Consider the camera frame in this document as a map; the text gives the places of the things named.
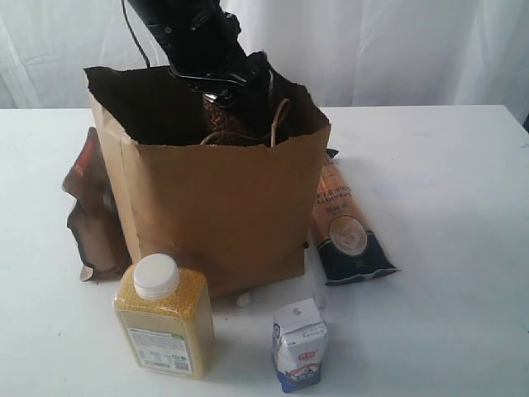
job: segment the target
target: package label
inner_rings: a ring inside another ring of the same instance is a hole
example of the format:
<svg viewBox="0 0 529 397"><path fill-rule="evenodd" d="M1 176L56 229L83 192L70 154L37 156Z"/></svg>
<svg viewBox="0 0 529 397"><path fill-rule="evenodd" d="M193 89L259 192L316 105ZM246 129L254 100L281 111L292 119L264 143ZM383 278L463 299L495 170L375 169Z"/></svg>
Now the package label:
<svg viewBox="0 0 529 397"><path fill-rule="evenodd" d="M144 367L182 375L192 373L187 343L182 335L140 328L127 331Z"/></svg>

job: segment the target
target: table surface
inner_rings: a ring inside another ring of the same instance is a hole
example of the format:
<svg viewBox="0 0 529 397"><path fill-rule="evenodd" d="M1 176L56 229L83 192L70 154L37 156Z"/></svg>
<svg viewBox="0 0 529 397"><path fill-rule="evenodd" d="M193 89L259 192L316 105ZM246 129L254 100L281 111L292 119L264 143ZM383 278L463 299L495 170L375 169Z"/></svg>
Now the table surface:
<svg viewBox="0 0 529 397"><path fill-rule="evenodd" d="M301 395L529 395L529 135L499 106L324 108L330 147L393 263L380 280L305 276L213 303L203 380L142 370L112 311L117 282L79 281L60 184L87 109L0 111L0 395L282 395L271 313L321 294L331 340Z"/></svg>

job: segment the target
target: milk carton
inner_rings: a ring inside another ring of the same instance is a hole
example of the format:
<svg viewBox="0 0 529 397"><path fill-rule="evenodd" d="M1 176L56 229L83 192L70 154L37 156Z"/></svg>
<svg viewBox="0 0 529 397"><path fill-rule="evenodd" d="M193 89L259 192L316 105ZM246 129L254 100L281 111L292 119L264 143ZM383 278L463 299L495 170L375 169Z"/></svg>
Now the milk carton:
<svg viewBox="0 0 529 397"><path fill-rule="evenodd" d="M320 381L327 340L326 325L313 299L274 313L272 359L285 393Z"/></svg>

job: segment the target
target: brown paper bag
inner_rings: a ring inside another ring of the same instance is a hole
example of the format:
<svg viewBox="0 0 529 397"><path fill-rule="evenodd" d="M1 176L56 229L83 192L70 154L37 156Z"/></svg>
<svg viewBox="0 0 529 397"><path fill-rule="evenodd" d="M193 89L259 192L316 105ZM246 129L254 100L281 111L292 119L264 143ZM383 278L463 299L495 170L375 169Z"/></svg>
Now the brown paper bag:
<svg viewBox="0 0 529 397"><path fill-rule="evenodd" d="M294 138L270 148L205 146L202 96L167 68L86 73L133 261L174 256L207 277L211 296L303 273L331 130L303 86L284 80L291 107L282 133Z"/></svg>

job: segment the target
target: white curtain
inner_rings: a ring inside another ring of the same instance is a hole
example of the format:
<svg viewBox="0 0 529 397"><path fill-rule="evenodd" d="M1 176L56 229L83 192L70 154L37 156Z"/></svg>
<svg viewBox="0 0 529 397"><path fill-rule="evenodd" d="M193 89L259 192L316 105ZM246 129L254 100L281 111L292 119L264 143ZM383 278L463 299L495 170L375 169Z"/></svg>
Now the white curtain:
<svg viewBox="0 0 529 397"><path fill-rule="evenodd" d="M529 0L222 6L238 16L245 50L266 50L320 106L504 104L520 122L529 112ZM165 64L129 13L153 64ZM0 0L1 108L86 107L91 65L143 66L119 0Z"/></svg>

